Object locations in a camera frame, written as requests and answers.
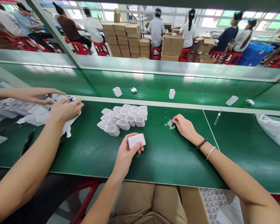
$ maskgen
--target hand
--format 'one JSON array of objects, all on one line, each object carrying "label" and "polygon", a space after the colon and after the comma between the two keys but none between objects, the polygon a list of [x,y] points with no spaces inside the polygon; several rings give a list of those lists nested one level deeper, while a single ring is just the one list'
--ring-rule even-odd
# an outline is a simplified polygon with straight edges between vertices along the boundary
[{"label": "hand", "polygon": [[57,122],[61,121],[65,123],[78,116],[81,112],[82,107],[84,107],[84,103],[82,103],[82,100],[78,98],[73,102],[64,104],[68,101],[69,98],[65,98],[54,103],[50,111],[49,119],[53,121],[57,121]]},{"label": "hand", "polygon": [[176,124],[181,135],[194,145],[198,146],[201,142],[203,142],[204,138],[195,131],[192,122],[184,118],[183,115],[176,115],[172,119],[172,122]]},{"label": "hand", "polygon": [[52,98],[53,93],[59,93],[65,95],[64,92],[61,92],[57,89],[51,88],[7,88],[6,89],[7,97],[15,98],[17,100],[38,103],[38,104],[53,104],[53,102],[48,100],[40,100],[39,96],[47,94],[48,97]]},{"label": "hand", "polygon": [[136,152],[140,154],[141,151],[144,151],[143,146],[141,146],[142,142],[138,142],[131,150],[128,146],[128,138],[138,134],[139,133],[128,134],[122,140],[117,153],[113,172],[111,174],[115,180],[123,180],[128,174],[128,169],[130,168],[133,156],[136,154]]}]

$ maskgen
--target khaki pants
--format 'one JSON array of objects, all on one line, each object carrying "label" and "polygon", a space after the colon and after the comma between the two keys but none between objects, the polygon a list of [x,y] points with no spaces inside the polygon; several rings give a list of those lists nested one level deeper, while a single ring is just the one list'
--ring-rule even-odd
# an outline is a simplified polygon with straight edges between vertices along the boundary
[{"label": "khaki pants", "polygon": [[175,186],[125,182],[109,224],[187,224]]}]

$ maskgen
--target black beaded bracelet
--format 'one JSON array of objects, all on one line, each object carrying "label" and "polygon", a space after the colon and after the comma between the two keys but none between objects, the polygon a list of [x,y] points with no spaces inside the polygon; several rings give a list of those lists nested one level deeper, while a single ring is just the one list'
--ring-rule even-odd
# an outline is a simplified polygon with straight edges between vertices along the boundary
[{"label": "black beaded bracelet", "polygon": [[201,146],[203,146],[203,144],[204,144],[204,143],[206,143],[207,141],[208,141],[208,139],[207,139],[207,138],[206,138],[206,139],[204,139],[204,140],[203,140],[203,142],[202,142],[200,145],[198,145],[198,146],[197,146],[197,149],[200,149],[200,148],[201,148]]}]

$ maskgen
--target blue shirt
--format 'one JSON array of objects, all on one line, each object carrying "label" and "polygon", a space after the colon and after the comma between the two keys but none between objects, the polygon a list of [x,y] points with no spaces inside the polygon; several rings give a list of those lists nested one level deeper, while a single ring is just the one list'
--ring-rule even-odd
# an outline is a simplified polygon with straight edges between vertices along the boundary
[{"label": "blue shirt", "polygon": [[215,51],[224,51],[228,46],[228,43],[237,36],[239,32],[239,28],[229,27],[227,28],[221,36],[219,36],[218,40],[219,43],[217,46],[214,47]]},{"label": "blue shirt", "polygon": [[16,21],[18,22],[20,28],[24,31],[24,33],[26,33],[27,35],[33,33],[33,30],[27,28],[27,26],[32,26],[36,24],[33,18],[24,16],[16,10],[14,11],[13,15],[16,18]]}]

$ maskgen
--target plastic bag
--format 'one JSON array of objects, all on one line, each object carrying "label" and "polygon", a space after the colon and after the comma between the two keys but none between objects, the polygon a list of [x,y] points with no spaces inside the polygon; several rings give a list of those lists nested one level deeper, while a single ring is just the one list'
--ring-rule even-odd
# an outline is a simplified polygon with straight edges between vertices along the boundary
[{"label": "plastic bag", "polygon": [[280,118],[256,114],[256,118],[262,129],[280,145]]}]

